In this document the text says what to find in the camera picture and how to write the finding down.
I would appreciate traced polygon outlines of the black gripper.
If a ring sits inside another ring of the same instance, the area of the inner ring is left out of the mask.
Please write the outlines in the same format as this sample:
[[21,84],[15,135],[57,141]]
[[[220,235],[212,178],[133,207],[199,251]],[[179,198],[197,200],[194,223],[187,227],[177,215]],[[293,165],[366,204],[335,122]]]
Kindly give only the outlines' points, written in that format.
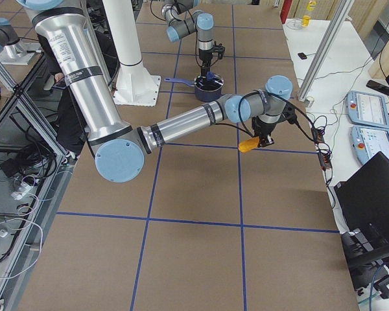
[[200,66],[200,76],[203,78],[207,77],[208,72],[210,72],[211,61],[213,59],[213,51],[209,50],[199,50],[199,58],[201,60]]
[[254,137],[259,137],[259,147],[265,148],[274,144],[272,132],[275,129],[275,123],[265,123],[259,117],[252,118],[252,129]]

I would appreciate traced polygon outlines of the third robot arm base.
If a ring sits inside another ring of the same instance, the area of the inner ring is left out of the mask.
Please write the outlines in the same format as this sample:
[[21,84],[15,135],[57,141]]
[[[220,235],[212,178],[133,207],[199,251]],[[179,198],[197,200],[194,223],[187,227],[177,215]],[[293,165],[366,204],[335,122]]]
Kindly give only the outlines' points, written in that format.
[[0,62],[3,65],[28,65],[39,53],[42,53],[39,43],[24,42],[9,20],[0,17]]

